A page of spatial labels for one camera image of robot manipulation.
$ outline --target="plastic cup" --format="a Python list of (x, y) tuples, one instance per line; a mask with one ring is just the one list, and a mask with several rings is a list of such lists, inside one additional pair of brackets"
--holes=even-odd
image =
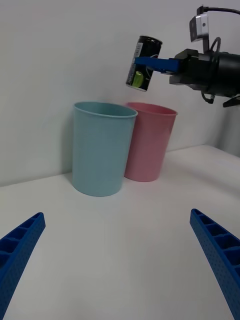
[(90, 196), (110, 196), (123, 182), (137, 112), (102, 102), (74, 105), (72, 185)]
[(176, 111), (155, 104), (129, 102), (137, 110), (125, 177), (140, 182), (156, 180), (161, 171)]

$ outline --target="black can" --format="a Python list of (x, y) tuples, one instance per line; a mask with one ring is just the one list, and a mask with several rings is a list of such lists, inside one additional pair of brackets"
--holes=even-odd
[(159, 56), (162, 44), (163, 43), (160, 40), (147, 35), (140, 35), (126, 80), (126, 85), (128, 87), (141, 91), (148, 90), (149, 82), (153, 75), (153, 70), (149, 69), (145, 65), (135, 64), (134, 61), (135, 58), (138, 57), (157, 58)]

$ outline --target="white table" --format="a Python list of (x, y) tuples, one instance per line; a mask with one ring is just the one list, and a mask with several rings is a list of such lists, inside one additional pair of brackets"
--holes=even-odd
[(232, 320), (189, 224), (198, 208), (240, 238), (240, 159), (168, 152), (155, 182), (91, 197), (71, 175), (0, 188), (0, 236), (35, 213), (39, 239), (4, 320)]

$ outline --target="blue cup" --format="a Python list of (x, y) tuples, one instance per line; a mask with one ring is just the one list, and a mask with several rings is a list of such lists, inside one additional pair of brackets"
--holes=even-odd
[(103, 102), (74, 105), (72, 185), (90, 196), (122, 186), (137, 111)]

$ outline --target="cup rim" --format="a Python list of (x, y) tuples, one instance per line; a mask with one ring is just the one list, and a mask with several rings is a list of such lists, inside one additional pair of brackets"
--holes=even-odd
[[(154, 106), (161, 108), (162, 110), (169, 111), (171, 113), (161, 113), (161, 112), (155, 112), (155, 111), (148, 111), (148, 110), (141, 110), (138, 109), (138, 105), (145, 105), (145, 106)], [(154, 103), (145, 103), (145, 102), (138, 102), (138, 101), (131, 101), (126, 104), (129, 108), (132, 108), (138, 112), (142, 112), (145, 114), (155, 115), (155, 116), (164, 116), (164, 117), (176, 117), (179, 113), (173, 109), (167, 108), (165, 106), (154, 104)]]
[[(91, 111), (87, 111), (87, 110), (83, 110), (81, 108), (78, 107), (78, 105), (80, 104), (104, 104), (104, 105), (112, 105), (112, 106), (117, 106), (120, 108), (126, 108), (129, 109), (131, 111), (134, 111), (135, 114), (130, 114), (130, 115), (111, 115), (111, 114), (101, 114), (101, 113), (96, 113), (96, 112), (91, 112)], [(89, 115), (94, 115), (94, 116), (98, 116), (98, 117), (104, 117), (104, 118), (116, 118), (116, 119), (128, 119), (128, 118), (135, 118), (138, 115), (138, 111), (127, 106), (127, 105), (121, 105), (121, 104), (117, 104), (117, 103), (110, 103), (110, 102), (100, 102), (100, 101), (81, 101), (81, 102), (76, 102), (74, 104), (74, 109), (80, 112), (83, 112), (85, 114), (89, 114)]]

